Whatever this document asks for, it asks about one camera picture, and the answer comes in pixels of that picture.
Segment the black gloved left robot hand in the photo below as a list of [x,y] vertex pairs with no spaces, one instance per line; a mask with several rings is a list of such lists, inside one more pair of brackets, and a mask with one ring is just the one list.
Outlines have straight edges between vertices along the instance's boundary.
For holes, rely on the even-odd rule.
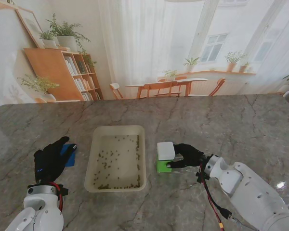
[[70,157],[77,149],[75,143],[67,144],[65,151],[61,153],[68,141],[69,137],[63,136],[54,143],[34,153],[36,183],[54,182],[63,173]]

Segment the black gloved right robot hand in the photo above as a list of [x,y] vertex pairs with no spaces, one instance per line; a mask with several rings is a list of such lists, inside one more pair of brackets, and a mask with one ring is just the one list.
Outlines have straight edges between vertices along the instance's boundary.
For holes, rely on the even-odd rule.
[[180,154],[183,159],[171,161],[166,164],[167,168],[197,167],[207,158],[205,154],[189,144],[174,144],[175,154]]

